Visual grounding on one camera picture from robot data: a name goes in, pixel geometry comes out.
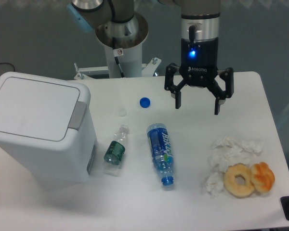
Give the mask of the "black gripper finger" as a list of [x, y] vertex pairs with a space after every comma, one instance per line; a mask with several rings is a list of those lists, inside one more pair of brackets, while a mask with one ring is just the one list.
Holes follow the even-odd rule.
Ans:
[[[219, 76], [225, 82], [225, 90], [222, 90], [215, 78]], [[229, 67], [225, 70], [217, 70], [213, 78], [209, 78], [207, 89], [215, 97], [214, 114], [218, 115], [220, 106], [224, 104], [227, 98], [231, 98], [234, 93], [234, 70]]]
[[175, 99], [175, 108], [181, 107], [181, 89], [187, 84], [183, 79], [178, 85], [174, 84], [174, 74], [179, 72], [180, 67], [171, 63], [166, 67], [164, 89], [170, 91], [172, 97]]

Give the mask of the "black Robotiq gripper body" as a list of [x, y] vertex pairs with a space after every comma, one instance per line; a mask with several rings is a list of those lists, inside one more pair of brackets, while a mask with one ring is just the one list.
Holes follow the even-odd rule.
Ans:
[[191, 42], [181, 39], [182, 81], [179, 86], [192, 86], [208, 89], [217, 88], [218, 38]]

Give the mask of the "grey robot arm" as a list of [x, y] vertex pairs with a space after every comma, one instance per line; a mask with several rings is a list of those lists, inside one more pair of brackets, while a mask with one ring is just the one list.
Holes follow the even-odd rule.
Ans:
[[[214, 113], [234, 93], [234, 71], [217, 67], [221, 2], [219, 0], [173, 0], [181, 8], [181, 64], [169, 64], [165, 90], [175, 107], [181, 106], [181, 89], [207, 88], [215, 97]], [[83, 30], [95, 30], [105, 48], [111, 78], [142, 74], [142, 43], [148, 24], [136, 12], [132, 0], [73, 0], [67, 6]]]

